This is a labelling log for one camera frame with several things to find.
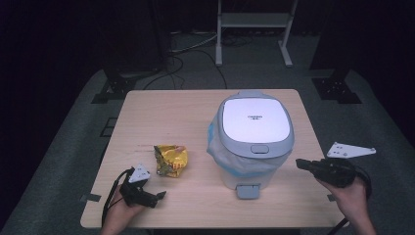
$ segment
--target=hand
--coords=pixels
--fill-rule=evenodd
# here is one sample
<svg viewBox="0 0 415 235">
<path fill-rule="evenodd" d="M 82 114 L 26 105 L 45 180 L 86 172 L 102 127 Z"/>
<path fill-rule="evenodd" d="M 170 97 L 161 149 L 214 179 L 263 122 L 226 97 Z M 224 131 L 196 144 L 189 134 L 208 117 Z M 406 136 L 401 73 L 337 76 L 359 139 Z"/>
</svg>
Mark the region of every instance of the hand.
<svg viewBox="0 0 415 235">
<path fill-rule="evenodd" d="M 376 234 L 369 218 L 366 185 L 362 179 L 356 177 L 352 184 L 346 188 L 337 188 L 319 179 L 317 181 L 333 194 L 340 211 L 350 221 L 357 234 Z"/>
<path fill-rule="evenodd" d="M 119 188 L 120 185 L 115 189 L 114 197 L 111 200 L 107 217 L 101 229 L 101 235 L 119 234 L 125 229 L 131 219 L 145 208 L 141 205 L 129 207 L 122 199 Z"/>
</svg>

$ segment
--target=dark background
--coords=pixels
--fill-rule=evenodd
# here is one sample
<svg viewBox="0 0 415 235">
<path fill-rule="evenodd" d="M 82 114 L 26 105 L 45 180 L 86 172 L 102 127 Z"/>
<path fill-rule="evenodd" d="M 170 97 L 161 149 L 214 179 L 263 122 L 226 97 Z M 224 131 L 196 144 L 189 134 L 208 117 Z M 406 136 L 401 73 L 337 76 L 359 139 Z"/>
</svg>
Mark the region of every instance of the dark background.
<svg viewBox="0 0 415 235">
<path fill-rule="evenodd" d="M 216 29 L 216 1 L 157 2 L 160 2 L 157 21 L 163 31 Z M 287 11 L 290 2 L 229 0 L 225 1 L 224 10 Z M 414 2 L 310 2 L 299 2 L 292 30 L 293 34 L 303 36 L 321 34 L 310 68 L 332 69 L 350 58 L 352 69 L 370 82 L 385 109 L 414 144 L 415 52 L 411 47 L 415 41 Z M 108 13 L 111 16 L 100 15 L 110 8 L 113 8 Z M 145 8 L 137 9 L 140 11 L 143 12 L 139 16 L 146 15 Z M 111 1 L 0 0 L 1 226 L 19 201 L 80 90 L 103 68 L 103 57 L 114 55 L 108 34 L 103 33 L 105 25 L 116 21 L 113 14 Z M 145 20 L 132 21 L 143 25 Z M 134 23 L 124 29 L 121 32 L 130 30 L 133 39 L 141 42 L 112 41 L 113 45 L 126 45 L 126 52 L 140 51 L 152 40 L 149 33 L 137 33 L 144 29 L 134 29 Z M 128 39 L 128 34 L 119 38 Z M 152 50 L 142 53 L 153 55 Z M 136 55 L 140 64 L 137 70 L 160 65 L 157 55 L 153 63 L 140 60 L 141 55 Z"/>
</svg>

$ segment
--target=yellow snack package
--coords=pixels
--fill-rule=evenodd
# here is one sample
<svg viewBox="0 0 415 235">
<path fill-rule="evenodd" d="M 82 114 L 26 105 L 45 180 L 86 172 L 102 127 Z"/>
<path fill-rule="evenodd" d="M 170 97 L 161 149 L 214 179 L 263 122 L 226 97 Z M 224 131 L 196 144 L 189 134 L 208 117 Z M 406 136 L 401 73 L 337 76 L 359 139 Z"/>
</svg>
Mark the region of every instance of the yellow snack package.
<svg viewBox="0 0 415 235">
<path fill-rule="evenodd" d="M 184 146 L 157 145 L 157 174 L 177 178 L 187 164 L 187 150 Z"/>
</svg>

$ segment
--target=label on lid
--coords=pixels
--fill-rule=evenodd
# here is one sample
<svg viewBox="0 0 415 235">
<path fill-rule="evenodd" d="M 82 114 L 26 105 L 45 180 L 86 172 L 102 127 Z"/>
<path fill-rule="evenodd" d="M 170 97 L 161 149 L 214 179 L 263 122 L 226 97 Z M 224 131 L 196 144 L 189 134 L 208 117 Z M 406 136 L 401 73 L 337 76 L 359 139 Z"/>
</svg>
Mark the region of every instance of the label on lid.
<svg viewBox="0 0 415 235">
<path fill-rule="evenodd" d="M 244 98 L 225 102 L 223 130 L 235 141 L 273 143 L 288 137 L 290 124 L 279 101 Z"/>
</svg>

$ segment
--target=gray carpet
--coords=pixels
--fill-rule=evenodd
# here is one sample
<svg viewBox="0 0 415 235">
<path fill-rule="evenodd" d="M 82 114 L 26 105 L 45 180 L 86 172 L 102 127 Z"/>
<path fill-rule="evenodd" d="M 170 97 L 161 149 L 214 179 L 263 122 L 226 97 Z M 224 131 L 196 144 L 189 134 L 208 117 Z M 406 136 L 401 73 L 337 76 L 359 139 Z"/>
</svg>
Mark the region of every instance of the gray carpet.
<svg viewBox="0 0 415 235">
<path fill-rule="evenodd" d="M 200 39 L 179 35 L 174 42 L 180 48 L 191 45 L 192 40 Z M 356 72 L 351 71 L 346 82 L 362 104 L 340 105 L 336 101 L 320 99 L 311 79 L 327 76 L 331 71 L 308 70 L 317 43 L 318 37 L 292 36 L 288 49 L 295 65 L 287 69 L 275 38 L 255 37 L 247 45 L 225 47 L 223 66 L 219 69 L 229 89 L 298 90 L 323 153 L 327 153 L 334 142 L 376 148 L 375 155 L 352 159 L 372 178 L 373 195 L 369 209 L 375 226 L 379 234 L 415 234 L 413 147 L 377 101 L 366 80 Z M 214 57 L 213 46 L 198 50 Z M 148 89 L 225 88 L 220 73 L 205 53 L 188 52 L 177 57 L 183 61 L 180 71 L 138 80 L 135 89 L 143 89 L 155 78 L 157 80 Z M 175 71 L 180 63 L 177 59 L 169 59 L 168 70 Z M 122 100 L 91 104 L 105 82 L 106 77 L 99 70 L 86 84 L 1 234 L 99 233 L 98 230 L 82 228 L 79 221 L 85 206 L 80 199 L 90 192 L 109 141 L 108 137 L 100 137 L 101 131 L 109 118 L 118 116 L 122 106 Z M 329 230 L 309 228 L 300 233 L 326 234 Z M 124 234 L 147 232 L 127 229 Z M 338 234 L 353 233 L 348 227 Z"/>
</svg>

